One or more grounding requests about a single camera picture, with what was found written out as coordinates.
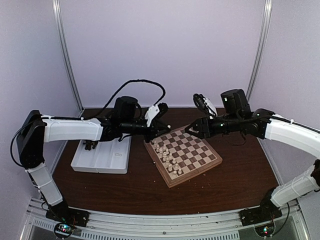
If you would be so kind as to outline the wooden chess board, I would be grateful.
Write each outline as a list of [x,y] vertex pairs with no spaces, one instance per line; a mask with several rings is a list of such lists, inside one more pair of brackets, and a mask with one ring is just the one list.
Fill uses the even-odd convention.
[[[152,161],[158,169],[160,175],[164,179],[169,188],[184,183],[206,171],[220,165],[223,161],[222,157],[213,149],[213,147],[204,139],[199,139],[185,132],[184,127],[176,128],[171,132],[155,138],[157,145],[163,148],[163,152],[169,150],[173,159],[179,165],[178,169],[174,169],[172,160],[172,171],[168,171],[163,162],[163,156],[156,152],[154,145],[144,143]],[[177,177],[173,177],[173,171],[177,171]]]

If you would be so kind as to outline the white chess pawn corner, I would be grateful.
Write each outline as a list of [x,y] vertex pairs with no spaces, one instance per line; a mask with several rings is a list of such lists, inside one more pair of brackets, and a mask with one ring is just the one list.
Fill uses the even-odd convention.
[[173,177],[176,178],[177,176],[178,176],[177,171],[174,170],[174,171],[173,171]]

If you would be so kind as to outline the white plastic divided tray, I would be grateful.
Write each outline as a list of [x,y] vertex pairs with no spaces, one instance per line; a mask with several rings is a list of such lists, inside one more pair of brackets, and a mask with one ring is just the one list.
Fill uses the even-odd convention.
[[77,146],[70,166],[76,172],[126,174],[128,172],[131,137],[119,142],[99,142],[96,148],[85,149],[85,141]]

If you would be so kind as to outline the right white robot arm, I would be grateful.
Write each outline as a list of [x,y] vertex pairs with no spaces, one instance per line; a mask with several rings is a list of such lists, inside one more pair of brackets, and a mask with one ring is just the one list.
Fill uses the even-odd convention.
[[218,115],[211,101],[195,93],[193,102],[204,113],[185,128],[185,132],[199,139],[239,132],[259,139],[277,141],[295,147],[316,158],[305,172],[289,182],[267,192],[256,210],[259,220],[268,220],[276,209],[288,202],[320,190],[320,132],[317,129],[289,120],[263,108],[251,111],[242,89],[232,89],[221,95],[225,114]]

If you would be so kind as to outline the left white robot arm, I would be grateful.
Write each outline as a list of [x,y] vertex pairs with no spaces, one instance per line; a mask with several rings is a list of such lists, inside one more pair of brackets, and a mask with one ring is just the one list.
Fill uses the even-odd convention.
[[143,136],[148,143],[170,131],[171,127],[160,120],[168,111],[166,103],[152,105],[139,118],[135,117],[137,106],[136,98],[123,96],[116,99],[110,112],[87,118],[49,116],[32,110],[12,138],[18,150],[16,164],[26,170],[47,204],[53,207],[53,215],[61,222],[69,221],[72,211],[45,164],[44,144],[84,141],[85,149],[90,151],[99,142],[122,142],[131,136]]

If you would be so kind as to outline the pile of dark chess pieces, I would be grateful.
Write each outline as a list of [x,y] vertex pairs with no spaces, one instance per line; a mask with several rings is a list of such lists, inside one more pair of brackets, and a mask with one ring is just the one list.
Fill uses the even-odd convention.
[[92,140],[85,140],[83,142],[84,149],[87,151],[94,150],[97,147],[98,142]]

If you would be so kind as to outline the right control circuit board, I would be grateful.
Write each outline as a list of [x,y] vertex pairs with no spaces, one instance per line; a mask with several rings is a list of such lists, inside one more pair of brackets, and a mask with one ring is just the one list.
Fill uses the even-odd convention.
[[275,227],[271,225],[262,225],[255,228],[255,232],[262,238],[267,238],[273,235]]

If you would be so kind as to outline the control circuit board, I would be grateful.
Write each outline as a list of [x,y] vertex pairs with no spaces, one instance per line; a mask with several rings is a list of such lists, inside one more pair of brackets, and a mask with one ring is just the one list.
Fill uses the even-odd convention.
[[53,232],[58,238],[62,239],[70,237],[73,234],[74,229],[68,224],[57,223],[54,226]]
[[262,238],[267,238],[273,235],[275,227],[271,225],[262,225],[255,228],[255,232]]

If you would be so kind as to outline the left control circuit board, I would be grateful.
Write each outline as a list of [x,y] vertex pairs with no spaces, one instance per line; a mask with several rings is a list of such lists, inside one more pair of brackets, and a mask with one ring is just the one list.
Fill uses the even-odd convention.
[[68,224],[57,223],[54,226],[53,232],[58,238],[62,239],[70,237],[73,234],[74,229]]

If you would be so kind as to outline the aluminium front rail frame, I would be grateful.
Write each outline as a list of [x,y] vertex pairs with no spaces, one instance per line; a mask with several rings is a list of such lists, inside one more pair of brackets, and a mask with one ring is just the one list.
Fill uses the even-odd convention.
[[239,210],[183,215],[130,215],[89,211],[85,227],[70,240],[260,240],[258,231],[274,224],[273,240],[309,240],[303,213],[296,201],[281,209],[282,216],[244,226]]

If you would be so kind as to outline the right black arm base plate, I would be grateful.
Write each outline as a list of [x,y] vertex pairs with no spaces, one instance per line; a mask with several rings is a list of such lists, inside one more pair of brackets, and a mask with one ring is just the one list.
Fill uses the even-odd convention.
[[279,208],[269,206],[245,208],[239,212],[239,217],[243,226],[271,221],[272,219],[279,218],[282,215],[283,214]]

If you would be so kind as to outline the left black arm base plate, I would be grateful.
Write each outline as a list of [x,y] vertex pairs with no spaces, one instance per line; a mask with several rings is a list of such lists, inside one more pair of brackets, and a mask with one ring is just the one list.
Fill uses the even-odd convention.
[[90,213],[86,210],[70,208],[66,202],[48,205],[45,217],[72,226],[86,227]]

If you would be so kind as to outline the right aluminium corner post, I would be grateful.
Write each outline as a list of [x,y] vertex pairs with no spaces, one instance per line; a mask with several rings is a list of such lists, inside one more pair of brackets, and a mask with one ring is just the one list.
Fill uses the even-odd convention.
[[263,53],[265,50],[265,45],[269,35],[270,23],[272,18],[272,9],[273,9],[273,1],[272,0],[265,0],[261,18],[261,26],[260,26],[260,33],[259,39],[256,48],[256,54],[254,57],[253,67],[249,79],[249,84],[246,90],[246,98],[248,102],[251,101],[255,85],[258,79],[259,70],[262,63]]

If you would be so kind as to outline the aluminium corner post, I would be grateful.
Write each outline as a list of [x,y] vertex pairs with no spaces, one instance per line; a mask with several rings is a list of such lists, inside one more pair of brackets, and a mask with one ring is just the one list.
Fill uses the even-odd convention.
[[60,46],[62,50],[62,56],[63,56],[63,63],[65,66],[66,74],[68,81],[70,83],[71,91],[73,94],[73,97],[75,99],[77,108],[82,111],[83,104],[80,98],[80,93],[76,84],[73,68],[72,68],[72,63],[68,51],[68,46],[67,46],[67,40],[66,40],[66,35],[64,31],[64,24],[63,24],[63,18],[62,18],[62,12],[61,12],[61,3],[59,0],[53,0],[52,1],[52,7],[53,7],[53,14],[57,26],[57,31],[58,31],[58,37],[60,41]]
[[272,0],[265,0],[261,18],[261,26],[260,26],[260,33],[259,39],[256,48],[256,54],[254,57],[253,67],[249,79],[249,84],[246,90],[246,98],[248,102],[251,101],[255,85],[258,79],[259,70],[262,63],[263,53],[265,50],[265,45],[269,35],[270,23],[272,18],[272,9],[273,9],[273,1]]

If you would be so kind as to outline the left aluminium corner post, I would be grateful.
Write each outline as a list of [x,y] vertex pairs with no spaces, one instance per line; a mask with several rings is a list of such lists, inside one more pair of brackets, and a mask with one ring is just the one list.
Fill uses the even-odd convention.
[[73,68],[72,68],[72,63],[68,51],[68,46],[67,46],[67,40],[66,40],[66,35],[64,31],[64,24],[63,24],[63,18],[62,18],[62,12],[61,12],[61,3],[59,0],[53,0],[52,1],[52,7],[53,7],[53,14],[57,26],[57,31],[58,31],[58,37],[60,41],[60,46],[62,50],[62,56],[63,56],[63,63],[65,66],[66,74],[68,81],[70,83],[71,91],[73,94],[73,97],[75,99],[77,108],[82,111],[83,104],[80,98],[80,93],[76,84]]

